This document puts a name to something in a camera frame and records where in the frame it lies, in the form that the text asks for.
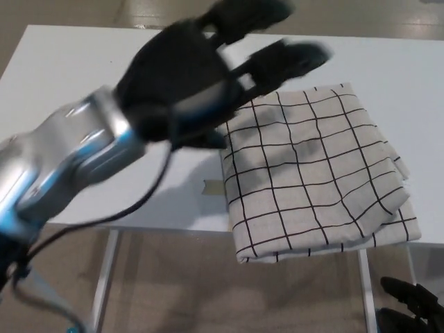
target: black cable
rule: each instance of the black cable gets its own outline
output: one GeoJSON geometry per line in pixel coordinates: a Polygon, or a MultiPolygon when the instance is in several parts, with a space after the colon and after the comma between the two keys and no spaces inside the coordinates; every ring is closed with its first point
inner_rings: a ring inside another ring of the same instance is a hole
{"type": "Polygon", "coordinates": [[[34,249],[32,249],[26,256],[23,256],[19,261],[17,261],[17,269],[12,275],[12,293],[16,299],[22,301],[23,303],[30,305],[32,307],[38,307],[40,309],[43,309],[45,311],[49,311],[53,314],[58,314],[60,316],[65,317],[68,319],[78,330],[79,333],[87,333],[86,327],[83,324],[82,320],[77,317],[75,313],[70,311],[69,309],[65,309],[64,307],[61,307],[60,305],[57,305],[52,302],[48,302],[46,300],[43,300],[41,298],[28,295],[25,293],[18,285],[18,282],[24,277],[23,272],[28,271],[28,264],[29,262],[40,252],[42,252],[46,247],[60,239],[61,237],[65,236],[66,234],[69,234],[71,232],[79,231],[85,228],[94,227],[96,225],[109,223],[116,221],[118,219],[122,219],[125,216],[128,216],[129,214],[132,214],[136,210],[138,210],[141,206],[143,206],[155,193],[157,188],[160,186],[162,181],[164,180],[165,175],[167,174],[169,165],[171,163],[171,158],[173,156],[174,151],[178,147],[178,120],[175,112],[169,108],[168,112],[168,122],[169,122],[169,141],[171,142],[170,149],[165,157],[165,161],[162,165],[162,168],[160,169],[160,173],[157,176],[154,183],[151,185],[150,189],[134,204],[132,204],[130,207],[121,210],[120,212],[104,217],[102,219],[97,219],[93,221],[84,222],[81,224],[73,225],[66,227],[62,229],[61,231],[55,233],[48,239],[44,240],[42,243],[40,243],[38,246],[36,246],[34,249]]]}
{"type": "Polygon", "coordinates": [[[102,219],[97,219],[89,222],[84,222],[81,224],[72,225],[69,227],[63,228],[61,231],[53,234],[49,238],[45,239],[42,243],[37,245],[34,249],[32,249],[29,254],[26,256],[28,262],[30,262],[36,255],[38,255],[42,250],[44,250],[47,246],[51,245],[54,241],[57,241],[59,238],[65,236],[66,234],[69,234],[74,231],[79,231],[85,228],[94,227],[96,225],[109,223],[116,221],[118,219],[122,219],[123,217],[128,216],[129,214],[132,214],[136,210],[138,210],[141,206],[143,206],[154,194],[154,192],[159,187],[160,183],[163,181],[165,174],[167,173],[167,170],[169,168],[169,164],[171,161],[171,157],[173,156],[174,148],[173,145],[171,145],[171,148],[169,149],[168,155],[165,159],[164,165],[162,167],[162,170],[159,174],[159,176],[156,178],[154,184],[151,186],[151,188],[142,196],[136,203],[132,204],[130,207],[121,210],[120,212],[104,217],[102,219]]]}

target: table leg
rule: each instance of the table leg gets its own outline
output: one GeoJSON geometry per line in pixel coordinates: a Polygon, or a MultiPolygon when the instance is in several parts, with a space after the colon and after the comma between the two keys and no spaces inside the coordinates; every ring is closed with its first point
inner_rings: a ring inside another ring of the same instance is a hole
{"type": "Polygon", "coordinates": [[[367,333],[377,333],[375,303],[373,302],[372,283],[366,250],[358,251],[359,270],[361,272],[362,296],[364,297],[364,312],[366,315],[367,333]]]}
{"type": "Polygon", "coordinates": [[[101,331],[118,240],[119,231],[111,230],[108,236],[105,255],[103,256],[102,261],[102,268],[100,270],[100,277],[99,281],[97,282],[96,294],[94,296],[94,302],[92,305],[92,328],[94,333],[100,333],[101,331]]]}

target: tabletop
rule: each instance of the tabletop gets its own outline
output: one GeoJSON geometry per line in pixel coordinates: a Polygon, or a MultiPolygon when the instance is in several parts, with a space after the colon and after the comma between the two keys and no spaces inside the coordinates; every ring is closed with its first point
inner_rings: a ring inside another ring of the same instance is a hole
{"type": "MultiPolygon", "coordinates": [[[[59,106],[102,85],[115,85],[138,49],[158,31],[29,26],[0,80],[0,139],[31,130],[59,106]]],[[[224,50],[231,66],[278,40],[314,40],[331,61],[281,90],[350,82],[364,107],[411,172],[410,191],[421,244],[444,244],[441,193],[444,153],[444,42],[356,37],[249,35],[224,50]]],[[[156,177],[167,147],[155,144],[140,161],[78,195],[52,223],[73,224],[117,212],[136,201],[156,177]]],[[[176,154],[159,191],[123,228],[229,230],[222,196],[204,196],[205,179],[222,179],[218,153],[176,154]]]]}

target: beige floor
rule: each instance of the beige floor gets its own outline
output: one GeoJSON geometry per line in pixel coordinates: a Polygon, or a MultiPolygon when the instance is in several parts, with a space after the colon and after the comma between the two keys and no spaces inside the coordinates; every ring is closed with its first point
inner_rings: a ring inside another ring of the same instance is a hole
{"type": "MultiPolygon", "coordinates": [[[[27,24],[162,27],[213,0],[0,0],[0,75],[27,24]]],[[[293,0],[296,14],[273,33],[444,40],[443,0],[293,0]]],[[[48,228],[46,235],[54,228],[48,228]]],[[[35,266],[85,318],[107,232],[63,239],[35,266]]],[[[375,285],[409,279],[402,248],[370,251],[375,285]]],[[[379,288],[376,303],[394,305],[379,288]]],[[[6,292],[0,332],[66,332],[67,324],[17,304],[6,292]]],[[[103,332],[365,332],[355,253],[238,265],[230,235],[126,232],[103,332]]]]}

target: folded cloth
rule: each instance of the folded cloth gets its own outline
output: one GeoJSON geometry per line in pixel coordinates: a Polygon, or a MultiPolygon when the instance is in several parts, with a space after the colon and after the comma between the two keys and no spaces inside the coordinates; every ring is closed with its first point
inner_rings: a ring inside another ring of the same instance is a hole
{"type": "Polygon", "coordinates": [[[240,262],[420,238],[407,168],[349,84],[269,94],[220,130],[240,262]]]}

